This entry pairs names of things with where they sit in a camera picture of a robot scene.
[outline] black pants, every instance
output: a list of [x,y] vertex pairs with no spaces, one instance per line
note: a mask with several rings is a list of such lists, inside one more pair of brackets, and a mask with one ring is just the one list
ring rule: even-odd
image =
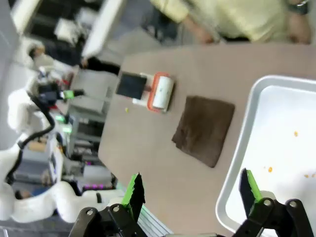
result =
[[227,42],[250,42],[250,40],[246,37],[237,37],[237,38],[228,38],[226,36],[222,36]]
[[102,62],[96,57],[91,57],[88,59],[88,66],[86,69],[93,71],[104,71],[119,75],[120,66],[113,63]]

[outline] black cable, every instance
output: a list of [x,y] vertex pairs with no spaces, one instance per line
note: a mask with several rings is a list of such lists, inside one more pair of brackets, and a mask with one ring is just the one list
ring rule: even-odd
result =
[[39,110],[45,115],[45,117],[47,118],[50,126],[47,129],[44,129],[43,131],[33,133],[31,136],[29,136],[24,141],[18,142],[18,145],[20,147],[18,159],[16,160],[16,162],[15,162],[14,166],[12,167],[12,169],[7,174],[7,183],[10,184],[10,185],[13,184],[13,182],[14,182],[13,173],[18,169],[18,167],[20,166],[20,164],[22,162],[23,150],[26,147],[26,145],[30,141],[32,141],[32,140],[34,140],[34,139],[36,139],[38,137],[42,137],[43,135],[49,133],[55,127],[55,121],[54,121],[53,117],[49,114],[49,108],[47,108],[37,97],[32,96],[29,93],[28,93],[28,96],[34,102],[34,104],[39,108]]

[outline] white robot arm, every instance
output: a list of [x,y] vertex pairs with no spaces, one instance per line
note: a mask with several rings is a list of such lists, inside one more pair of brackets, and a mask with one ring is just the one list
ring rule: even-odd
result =
[[20,137],[11,148],[0,151],[0,220],[12,218],[27,223],[47,218],[57,209],[64,221],[73,223],[85,207],[103,210],[119,202],[124,195],[121,190],[86,191],[79,197],[70,184],[63,181],[41,195],[22,200],[15,198],[10,183],[22,160],[23,149],[28,142],[51,132],[55,126],[48,106],[40,100],[38,87],[38,78],[31,79],[26,88],[12,92],[8,98],[8,123]]

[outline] yellow shirt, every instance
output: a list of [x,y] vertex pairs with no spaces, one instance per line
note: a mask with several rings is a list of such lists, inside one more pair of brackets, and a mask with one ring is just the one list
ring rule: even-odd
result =
[[[283,0],[186,0],[204,26],[230,38],[286,41],[287,9]],[[151,0],[161,12],[180,23],[191,13],[184,0]]]

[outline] white roller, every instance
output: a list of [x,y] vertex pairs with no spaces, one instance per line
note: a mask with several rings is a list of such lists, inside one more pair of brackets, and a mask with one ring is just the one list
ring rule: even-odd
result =
[[160,77],[157,85],[153,106],[158,109],[166,110],[168,108],[172,88],[173,80],[168,77]]

